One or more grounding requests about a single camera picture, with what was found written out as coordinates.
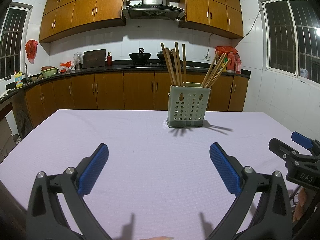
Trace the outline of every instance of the perforated container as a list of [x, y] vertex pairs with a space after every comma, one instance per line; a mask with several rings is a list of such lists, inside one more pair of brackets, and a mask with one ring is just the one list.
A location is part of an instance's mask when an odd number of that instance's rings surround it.
[[187, 83], [187, 87], [170, 87], [167, 119], [170, 128], [203, 126], [211, 89], [200, 86]]

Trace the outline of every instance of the blue gripper pad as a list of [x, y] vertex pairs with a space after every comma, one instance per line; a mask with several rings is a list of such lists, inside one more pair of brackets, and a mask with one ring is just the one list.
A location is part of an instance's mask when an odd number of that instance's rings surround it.
[[240, 177], [216, 143], [210, 146], [210, 159], [218, 170], [228, 191], [238, 197], [241, 193]]
[[103, 144], [97, 150], [98, 152], [94, 155], [79, 178], [78, 194], [80, 196], [88, 195], [91, 192], [109, 158], [109, 150], [107, 145]]
[[298, 132], [292, 133], [291, 140], [307, 150], [312, 149], [313, 147], [311, 140]]

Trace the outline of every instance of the screw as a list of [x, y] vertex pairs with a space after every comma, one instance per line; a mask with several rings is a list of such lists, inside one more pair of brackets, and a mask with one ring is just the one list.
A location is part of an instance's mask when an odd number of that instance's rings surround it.
[[44, 172], [43, 171], [41, 171], [41, 172], [39, 172], [38, 174], [37, 174], [37, 177], [38, 178], [42, 178], [44, 176]]
[[75, 171], [73, 167], [69, 167], [66, 169], [66, 174], [72, 174]]
[[253, 169], [250, 166], [246, 166], [246, 167], [244, 167], [244, 171], [246, 173], [252, 173]]
[[275, 176], [279, 178], [279, 177], [281, 177], [281, 176], [282, 176], [282, 174], [281, 174], [281, 172], [280, 172], [280, 171], [275, 171]]

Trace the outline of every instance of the yellow bottle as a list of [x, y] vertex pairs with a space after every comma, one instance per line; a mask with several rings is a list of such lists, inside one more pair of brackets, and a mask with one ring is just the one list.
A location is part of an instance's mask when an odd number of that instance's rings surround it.
[[22, 73], [21, 71], [19, 71], [18, 73], [14, 74], [14, 81], [16, 83], [16, 88], [22, 87], [23, 83], [22, 83]]

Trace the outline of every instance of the window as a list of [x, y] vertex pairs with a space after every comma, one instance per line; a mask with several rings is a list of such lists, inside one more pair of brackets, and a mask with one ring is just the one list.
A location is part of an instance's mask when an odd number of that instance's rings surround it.
[[307, 0], [263, 3], [268, 37], [267, 68], [320, 84], [320, 20]]
[[22, 32], [28, 10], [9, 7], [1, 25], [0, 39], [0, 79], [20, 71]]

